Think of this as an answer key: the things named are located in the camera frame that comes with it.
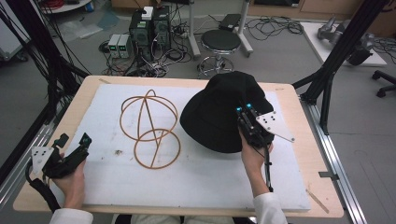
white mounting plate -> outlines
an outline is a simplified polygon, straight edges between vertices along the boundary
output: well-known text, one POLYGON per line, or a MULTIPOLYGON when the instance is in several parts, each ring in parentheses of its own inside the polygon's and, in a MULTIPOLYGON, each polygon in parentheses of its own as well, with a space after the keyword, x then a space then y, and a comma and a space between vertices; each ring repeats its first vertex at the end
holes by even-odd
POLYGON ((33 147, 32 162, 33 174, 38 175, 53 152, 52 147, 33 147))
POLYGON ((257 122, 268 132, 273 133, 290 142, 294 142, 294 137, 286 126, 285 122, 278 117, 275 111, 260 115, 257 122))

white board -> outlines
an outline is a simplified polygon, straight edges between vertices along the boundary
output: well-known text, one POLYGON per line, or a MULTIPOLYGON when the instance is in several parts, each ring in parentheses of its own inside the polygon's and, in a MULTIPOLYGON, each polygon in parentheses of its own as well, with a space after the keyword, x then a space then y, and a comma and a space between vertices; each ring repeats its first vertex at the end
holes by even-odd
MULTIPOLYGON (((179 115, 190 98, 201 90, 101 85, 66 151, 69 154, 77 148, 84 133, 91 137, 85 166, 85 204, 252 209, 252 193, 240 153, 223 154, 202 147, 184 132, 178 121, 174 129, 181 142, 177 160, 160 170, 150 170, 137 163, 135 141, 120 129, 120 108, 125 99, 144 96, 150 89, 176 105, 179 115)), ((283 118, 276 94, 267 92, 266 95, 283 118)), ((173 119, 171 113, 158 113, 162 111, 158 104, 149 105, 149 108, 154 122, 173 119)), ((166 143, 165 138, 163 143, 174 144, 172 141, 166 143)), ((282 208, 285 211, 309 210, 310 203, 291 143, 276 137, 274 144, 271 179, 282 208)), ((155 162, 166 160, 165 154, 155 162)), ((61 201, 62 193, 58 189, 54 191, 61 201)))
MULTIPOLYGON (((304 27, 304 34, 308 38, 311 43, 312 48, 315 50, 315 53, 318 55, 320 60, 324 63, 326 59, 329 57, 330 52, 332 52, 333 44, 329 42, 327 39, 318 39, 318 29, 322 27, 325 23, 314 23, 314 22, 301 22, 301 25, 304 27)), ((373 49, 370 50, 373 53, 368 59, 366 59, 359 66, 385 66, 387 63, 379 56, 373 49)), ((348 62, 344 62, 343 65, 351 65, 348 62)))

copper wire frame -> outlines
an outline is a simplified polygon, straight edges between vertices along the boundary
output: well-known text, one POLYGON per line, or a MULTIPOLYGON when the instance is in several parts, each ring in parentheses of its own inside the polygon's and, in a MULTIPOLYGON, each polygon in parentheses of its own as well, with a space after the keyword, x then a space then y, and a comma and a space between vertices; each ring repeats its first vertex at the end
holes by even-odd
POLYGON ((171 165, 173 162, 175 162, 175 160, 177 159, 178 155, 180 154, 180 150, 181 150, 181 144, 180 144, 180 140, 178 139, 178 137, 172 132, 175 128, 177 124, 177 108, 175 107, 175 105, 169 101, 168 99, 161 97, 161 96, 157 96, 154 90, 149 90, 145 96, 134 96, 134 97, 130 97, 128 99, 126 99, 122 105, 121 105, 121 114, 120 114, 120 128, 122 129, 122 131, 125 133, 125 135, 127 135, 129 138, 135 140, 135 144, 134 144, 134 157, 136 158, 137 162, 142 165, 145 168, 148 169, 162 169, 164 167, 167 167, 169 165, 171 165), (126 132, 126 130, 124 129, 123 125, 122 125, 122 117, 125 113, 125 111, 128 109, 128 107, 130 105, 132 105, 133 103, 137 102, 138 100, 143 100, 142 105, 140 106, 140 111, 139 111, 139 116, 137 119, 137 137, 133 137, 130 134, 128 134, 126 132), (175 122, 173 123, 171 129, 164 129, 164 128, 155 128, 154 127, 154 123, 152 121, 152 117, 151 117, 151 113, 149 110, 149 104, 148 104, 148 100, 152 100, 155 101, 161 105, 164 105, 166 108, 168 108, 172 114, 175 116, 175 122), (161 100, 166 101, 167 103, 169 103, 173 108, 171 108, 169 105, 165 104, 164 102, 162 102, 161 100), (146 109, 148 111, 148 118, 149 118, 149 122, 150 122, 150 126, 151 126, 151 130, 148 130, 146 132, 144 132, 143 134, 140 134, 140 120, 142 118, 142 112, 143 112, 143 108, 144 106, 146 106, 146 109), (160 136, 157 136, 156 132, 158 131, 162 131, 160 136), (153 138, 149 138, 149 139, 144 139, 144 136, 146 136, 148 133, 153 133, 154 137, 153 138), (162 139, 168 135, 168 134, 172 134, 177 142, 178 142, 178 150, 177 150, 177 154, 176 156, 168 163, 166 163, 163 166, 154 166, 154 161, 157 157, 158 151, 160 149, 160 143, 162 141, 162 139), (151 142, 151 141, 155 141, 156 142, 156 150, 153 156, 153 159, 151 161, 151 165, 147 166, 146 164, 144 164, 141 160, 139 160, 138 156, 137 156, 137 145, 139 142, 151 142))

white sleeve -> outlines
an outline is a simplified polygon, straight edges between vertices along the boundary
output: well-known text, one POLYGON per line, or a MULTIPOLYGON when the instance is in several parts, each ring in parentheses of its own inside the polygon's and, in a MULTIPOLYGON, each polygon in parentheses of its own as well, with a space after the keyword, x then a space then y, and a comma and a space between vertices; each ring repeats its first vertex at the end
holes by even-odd
POLYGON ((91 224, 93 215, 82 210, 62 208, 55 211, 49 224, 91 224))
POLYGON ((258 224, 288 224, 274 193, 264 193, 253 199, 258 224))

person's left hand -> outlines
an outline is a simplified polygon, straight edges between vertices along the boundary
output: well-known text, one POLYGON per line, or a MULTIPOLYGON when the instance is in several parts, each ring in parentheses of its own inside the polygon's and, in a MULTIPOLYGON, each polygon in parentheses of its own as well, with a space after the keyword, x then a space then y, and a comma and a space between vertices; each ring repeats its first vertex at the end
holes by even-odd
POLYGON ((85 198, 84 165, 85 160, 76 171, 63 178, 52 179, 64 193, 64 208, 81 209, 85 198))

